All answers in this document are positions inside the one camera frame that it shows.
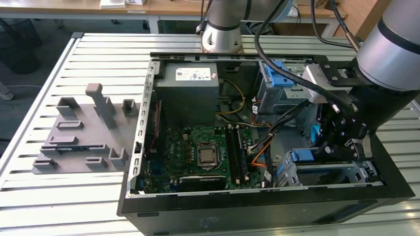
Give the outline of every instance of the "cardboard box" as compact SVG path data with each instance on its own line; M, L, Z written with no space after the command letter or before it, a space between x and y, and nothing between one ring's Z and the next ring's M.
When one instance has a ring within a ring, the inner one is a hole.
M142 5L146 0L125 0L126 4Z

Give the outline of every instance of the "aluminum table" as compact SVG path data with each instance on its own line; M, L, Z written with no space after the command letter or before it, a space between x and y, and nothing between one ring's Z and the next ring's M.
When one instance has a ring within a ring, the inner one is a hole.
M254 53L252 36L244 36L242 42L245 53ZM350 50L312 37L265 36L261 43L268 53L321 54L330 60L354 56ZM138 103L149 53L198 51L196 35L85 33L70 39L0 159L0 236L141 235L125 218L116 216L122 173L34 175L32 162L58 114L54 105L61 96L92 103L84 95L85 85L101 83L112 102L132 98ZM377 135L417 197L338 225L237 235L420 235L420 120L410 107L380 127Z

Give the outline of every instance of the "screw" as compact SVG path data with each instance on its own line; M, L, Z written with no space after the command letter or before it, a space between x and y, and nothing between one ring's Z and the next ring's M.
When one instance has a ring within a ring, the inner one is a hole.
M330 153L330 148L328 146L324 148L324 150L328 154Z
M336 104L332 105L332 108L333 108L333 111L338 114L341 111L340 111L340 108Z

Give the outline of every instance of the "metal bracket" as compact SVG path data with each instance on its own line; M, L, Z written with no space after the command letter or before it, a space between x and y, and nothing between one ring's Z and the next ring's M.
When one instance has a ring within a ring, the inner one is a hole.
M326 82L333 87L364 87L372 83L354 75L348 75L346 70L352 71L357 66L354 62L329 61L320 63L321 70L325 74Z

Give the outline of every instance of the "yellow wire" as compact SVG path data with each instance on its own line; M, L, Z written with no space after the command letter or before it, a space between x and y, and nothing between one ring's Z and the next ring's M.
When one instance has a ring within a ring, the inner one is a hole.
M253 125L258 125L258 126L261 126L261 125L262 125L262 124L257 124L257 123L254 123L253 118L250 119L250 123L252 123Z
M238 107L238 109L236 109L234 111L230 111L230 112L217 112L216 114L218 115L228 115L228 114L234 114L237 113L242 108L244 108L244 105L245 105L245 96L242 94L242 91L238 89L238 87L232 83L232 81L229 80L225 80L225 82L228 82L237 90L237 92L241 94L241 98L242 98L242 103L241 103L241 106Z

